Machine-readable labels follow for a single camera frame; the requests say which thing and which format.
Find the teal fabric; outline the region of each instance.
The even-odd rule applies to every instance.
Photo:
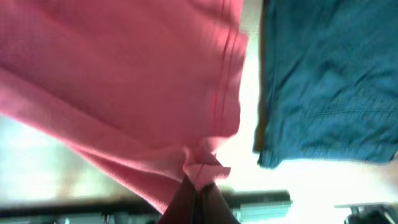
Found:
[[[270,0],[259,163],[387,163],[398,150],[398,1]]]

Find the seam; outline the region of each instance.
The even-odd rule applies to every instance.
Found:
[[[323,113],[318,113],[314,115],[308,116],[308,118],[317,118],[321,116],[333,116],[333,115],[351,115],[351,114],[357,114],[357,113],[393,113],[392,111],[389,110],[340,110],[340,111],[327,111]]]
[[[269,19],[269,20],[272,22],[272,27],[270,27],[270,30],[272,30],[272,33],[274,34],[273,35],[274,46],[272,46],[272,48],[273,48],[272,49],[272,51],[273,51],[272,54],[273,54],[275,60],[274,60],[274,64],[273,64],[274,69],[273,69],[272,75],[271,75],[271,77],[272,77],[271,86],[266,85],[268,88],[271,88],[271,92],[269,93],[269,98],[270,98],[269,99],[269,104],[266,104],[266,105],[269,105],[269,108],[268,108],[269,116],[268,116],[267,119],[268,119],[268,122],[269,122],[268,125],[272,126],[272,129],[275,129],[275,122],[273,122],[273,117],[274,117],[274,114],[275,114],[275,111],[274,111],[274,107],[275,107],[274,106],[274,104],[275,104],[274,103],[274,92],[275,92],[275,83],[276,83],[276,73],[277,73],[277,69],[278,69],[278,66],[279,66],[279,59],[277,57],[277,45],[278,45],[277,44],[277,42],[278,42],[278,38],[277,38],[277,7],[275,6],[275,4],[276,4],[276,2],[274,2],[274,1],[272,3],[270,2],[269,7],[268,7],[268,9],[270,11],[273,10],[272,14],[270,14],[270,12],[268,12],[268,14],[270,14],[270,16],[274,18],[274,20],[272,20],[272,19]],[[266,141],[270,142],[271,145],[273,145],[271,139],[267,139]],[[265,147],[264,150],[266,152],[267,151],[269,152],[270,148],[269,147]],[[269,166],[271,164],[271,153],[265,153],[263,161],[265,162],[265,166]]]
[[[223,0],[223,3],[221,5],[221,15],[220,15],[220,19],[221,20],[224,18],[225,1],[226,0]],[[221,54],[221,70],[220,70],[221,74],[220,74],[220,80],[218,82],[218,88],[217,88],[217,91],[216,91],[216,93],[214,95],[213,119],[212,119],[213,120],[212,121],[213,128],[212,129],[214,129],[216,127],[217,109],[218,109],[218,107],[217,107],[218,106],[218,97],[220,95],[221,83],[222,83],[223,77],[224,77],[224,75],[223,75],[224,74],[224,60],[225,60],[226,49],[227,49],[227,46],[228,46],[228,43],[229,43],[229,36],[230,36],[230,30],[228,30],[228,35],[227,35],[227,38],[225,40],[225,46],[224,46],[224,49],[223,49],[223,53]]]
[[[235,44],[236,44],[236,38],[238,37],[238,35],[239,35],[238,33],[235,35],[234,41],[233,41],[233,43],[232,43],[231,54],[229,55],[228,73],[226,74],[227,80],[226,80],[226,85],[225,85],[225,88],[224,88],[224,97],[223,97],[223,102],[222,102],[222,106],[221,106],[221,120],[220,120],[220,125],[221,125],[221,127],[220,127],[220,128],[221,128],[221,129],[220,129],[220,133],[221,133],[221,135],[223,134],[224,108],[225,108],[225,101],[226,101],[226,98],[227,98],[227,91],[228,91],[229,83],[230,83],[229,78],[230,78],[230,76],[231,76],[231,64],[232,64],[231,62],[232,62],[232,60],[233,60],[234,49],[235,49]]]

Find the pink cloth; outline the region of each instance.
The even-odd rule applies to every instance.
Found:
[[[212,153],[239,126],[242,1],[0,0],[0,113],[164,212],[185,174],[229,174]]]

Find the pink shirt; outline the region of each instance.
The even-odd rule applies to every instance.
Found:
[[[239,126],[243,0],[0,1],[0,113],[164,212]]]

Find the blue cloth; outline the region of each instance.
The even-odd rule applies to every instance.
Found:
[[[260,165],[389,162],[398,150],[398,1],[270,0],[265,25]]]

